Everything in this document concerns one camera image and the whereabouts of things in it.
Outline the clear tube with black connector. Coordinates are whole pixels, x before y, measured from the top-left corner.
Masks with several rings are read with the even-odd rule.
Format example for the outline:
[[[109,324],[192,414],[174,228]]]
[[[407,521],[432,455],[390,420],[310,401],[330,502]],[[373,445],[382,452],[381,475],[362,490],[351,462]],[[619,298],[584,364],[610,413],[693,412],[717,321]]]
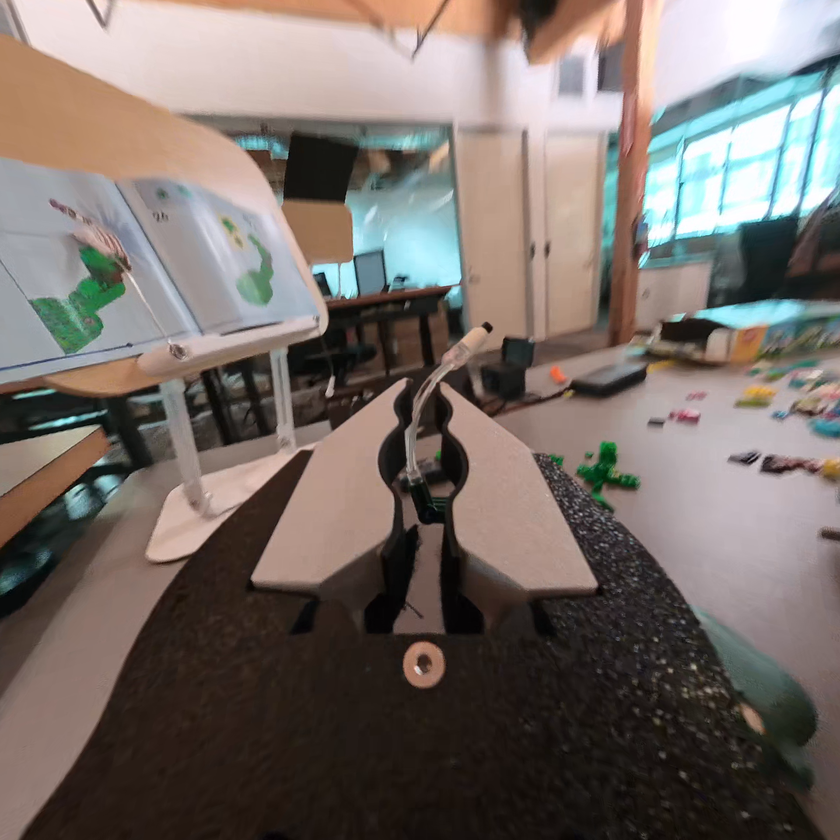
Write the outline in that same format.
[[[411,420],[404,433],[406,452],[406,480],[408,494],[413,501],[415,512],[421,524],[435,524],[444,521],[445,502],[432,496],[427,480],[417,460],[417,435],[425,405],[450,372],[462,368],[485,345],[492,333],[489,322],[483,322],[447,350],[441,364],[426,378],[413,399]]]

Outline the black office chair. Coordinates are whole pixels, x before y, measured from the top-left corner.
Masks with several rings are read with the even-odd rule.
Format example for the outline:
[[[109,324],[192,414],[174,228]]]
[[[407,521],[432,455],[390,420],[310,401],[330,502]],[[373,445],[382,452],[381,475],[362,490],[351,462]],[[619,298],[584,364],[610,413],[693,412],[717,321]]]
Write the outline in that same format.
[[[708,308],[772,298],[781,288],[799,229],[796,215],[744,223],[716,238]]]

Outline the pile of green bricks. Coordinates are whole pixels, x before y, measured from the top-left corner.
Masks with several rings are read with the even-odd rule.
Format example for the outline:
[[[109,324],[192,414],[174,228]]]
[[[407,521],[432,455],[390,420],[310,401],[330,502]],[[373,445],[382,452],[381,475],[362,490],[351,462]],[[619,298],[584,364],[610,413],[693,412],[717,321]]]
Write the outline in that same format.
[[[613,441],[602,441],[597,455],[587,453],[575,474],[589,487],[590,495],[595,504],[610,513],[615,508],[604,496],[605,487],[617,487],[623,490],[636,491],[641,487],[641,479],[630,473],[622,472],[617,467],[618,450]]]

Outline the white door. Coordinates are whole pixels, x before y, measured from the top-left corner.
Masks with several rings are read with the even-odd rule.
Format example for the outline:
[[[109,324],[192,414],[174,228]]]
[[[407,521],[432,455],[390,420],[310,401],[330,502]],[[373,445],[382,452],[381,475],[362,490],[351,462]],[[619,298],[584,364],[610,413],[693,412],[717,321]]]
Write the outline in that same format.
[[[545,145],[547,334],[592,328],[600,297],[606,137],[551,133]]]
[[[523,134],[460,130],[455,147],[465,313],[492,325],[486,349],[498,351],[527,331]]]

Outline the pile of colourful bricks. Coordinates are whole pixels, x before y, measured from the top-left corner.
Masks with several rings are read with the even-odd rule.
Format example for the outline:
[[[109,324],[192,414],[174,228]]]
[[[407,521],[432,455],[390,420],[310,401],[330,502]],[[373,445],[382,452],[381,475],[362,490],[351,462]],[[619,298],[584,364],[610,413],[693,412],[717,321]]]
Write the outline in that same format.
[[[751,383],[733,403],[738,410],[764,413],[777,424],[801,419],[820,438],[839,439],[839,375],[818,360],[789,364],[757,362],[747,369]]]

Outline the black charging case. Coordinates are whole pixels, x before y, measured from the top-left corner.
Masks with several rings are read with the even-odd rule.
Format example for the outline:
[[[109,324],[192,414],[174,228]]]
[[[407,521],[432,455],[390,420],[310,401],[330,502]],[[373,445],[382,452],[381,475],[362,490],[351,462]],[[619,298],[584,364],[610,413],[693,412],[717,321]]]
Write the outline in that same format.
[[[526,393],[526,373],[532,367],[535,341],[531,338],[505,337],[499,360],[479,367],[482,388],[502,401],[515,402]]]

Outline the instruction booklet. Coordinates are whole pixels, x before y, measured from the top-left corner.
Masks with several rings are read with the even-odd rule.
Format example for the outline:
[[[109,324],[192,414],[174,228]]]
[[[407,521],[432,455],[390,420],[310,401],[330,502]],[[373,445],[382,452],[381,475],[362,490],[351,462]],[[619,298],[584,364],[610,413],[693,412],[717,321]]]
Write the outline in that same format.
[[[136,357],[182,377],[322,329],[276,215],[194,184],[8,159],[1,199],[3,384]]]

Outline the wooden book stand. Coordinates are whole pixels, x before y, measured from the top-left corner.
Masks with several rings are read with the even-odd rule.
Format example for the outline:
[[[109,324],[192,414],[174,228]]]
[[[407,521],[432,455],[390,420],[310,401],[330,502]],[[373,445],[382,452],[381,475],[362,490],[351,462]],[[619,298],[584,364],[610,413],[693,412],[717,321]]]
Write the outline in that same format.
[[[161,178],[194,184],[248,212],[276,215],[298,246],[265,177],[236,143],[9,36],[2,37],[1,123],[2,159],[100,174],[114,182]],[[312,285],[320,297],[314,280]],[[322,335],[327,326],[321,297],[319,303],[323,306],[322,329],[304,340]],[[279,392],[276,409],[286,412],[277,428],[279,454],[204,477],[186,409],[186,378],[268,353],[274,384],[288,387],[287,349],[291,344],[264,352],[247,350],[242,358],[200,365],[182,377],[148,375],[141,369],[141,357],[63,371],[92,374],[97,365],[125,362],[128,370],[123,381],[108,384],[105,393],[145,387],[132,382],[136,377],[161,386],[182,483],[164,501],[155,524],[146,550],[151,563],[169,563],[194,553],[297,450],[290,398]]]

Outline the dark flat device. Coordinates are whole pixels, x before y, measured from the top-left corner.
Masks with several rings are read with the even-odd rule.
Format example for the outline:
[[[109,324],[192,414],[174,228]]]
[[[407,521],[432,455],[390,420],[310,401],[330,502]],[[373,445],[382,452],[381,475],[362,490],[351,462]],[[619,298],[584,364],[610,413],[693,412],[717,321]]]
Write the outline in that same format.
[[[576,395],[593,398],[615,396],[646,381],[648,365],[639,362],[609,364],[573,378],[570,388]]]

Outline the grey side desk wooden edge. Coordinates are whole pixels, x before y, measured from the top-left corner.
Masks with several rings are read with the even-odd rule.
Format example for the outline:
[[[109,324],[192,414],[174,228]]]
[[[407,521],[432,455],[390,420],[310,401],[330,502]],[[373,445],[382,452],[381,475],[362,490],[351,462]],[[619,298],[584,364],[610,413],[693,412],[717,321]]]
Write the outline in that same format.
[[[1,545],[107,454],[102,427],[91,425],[1,446]]]

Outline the light wooden panel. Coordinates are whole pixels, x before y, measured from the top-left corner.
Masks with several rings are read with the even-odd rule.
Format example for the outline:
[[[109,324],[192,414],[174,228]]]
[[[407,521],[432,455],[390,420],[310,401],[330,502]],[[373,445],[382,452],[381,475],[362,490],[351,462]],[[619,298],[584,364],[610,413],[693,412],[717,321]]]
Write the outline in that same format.
[[[346,203],[285,199],[281,212],[310,266],[352,261],[353,219]]]

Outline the colourful toy set box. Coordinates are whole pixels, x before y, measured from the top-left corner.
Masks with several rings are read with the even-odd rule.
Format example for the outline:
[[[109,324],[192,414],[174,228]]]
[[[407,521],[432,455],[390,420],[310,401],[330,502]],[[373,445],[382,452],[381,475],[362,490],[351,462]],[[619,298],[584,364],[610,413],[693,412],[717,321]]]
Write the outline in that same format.
[[[662,321],[647,352],[699,364],[746,364],[839,344],[837,301],[765,300],[682,313]]]

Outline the wooden desk with black legs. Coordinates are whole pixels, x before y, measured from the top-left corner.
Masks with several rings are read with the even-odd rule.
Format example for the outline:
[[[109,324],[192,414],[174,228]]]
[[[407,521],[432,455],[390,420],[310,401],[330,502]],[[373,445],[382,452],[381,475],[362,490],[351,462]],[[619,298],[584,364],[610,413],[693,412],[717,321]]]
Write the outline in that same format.
[[[364,341],[364,329],[375,330],[376,346],[380,352],[384,373],[396,372],[400,356],[396,347],[395,324],[399,321],[416,323],[416,343],[419,362],[410,363],[410,367],[424,368],[435,366],[445,349],[443,343],[434,342],[432,320],[445,315],[447,295],[458,286],[429,286],[408,288],[397,291],[382,291],[375,294],[352,298],[333,297],[325,300],[331,326],[344,325],[353,329],[356,338]]]

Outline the large grid window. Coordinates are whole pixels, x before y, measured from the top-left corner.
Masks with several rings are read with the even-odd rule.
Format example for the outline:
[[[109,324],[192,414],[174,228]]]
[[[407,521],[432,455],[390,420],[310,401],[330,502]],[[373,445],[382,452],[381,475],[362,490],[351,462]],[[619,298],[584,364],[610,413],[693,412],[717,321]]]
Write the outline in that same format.
[[[652,122],[648,243],[808,214],[838,187],[838,68],[782,80],[736,77]]]

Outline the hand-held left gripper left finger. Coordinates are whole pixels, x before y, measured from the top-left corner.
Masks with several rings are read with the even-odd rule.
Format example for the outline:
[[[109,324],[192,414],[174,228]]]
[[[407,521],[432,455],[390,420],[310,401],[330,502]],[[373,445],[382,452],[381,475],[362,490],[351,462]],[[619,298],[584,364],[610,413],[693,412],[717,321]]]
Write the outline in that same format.
[[[395,488],[412,408],[403,377],[316,444],[250,577],[257,590],[340,602],[368,633],[392,632],[416,547]]]

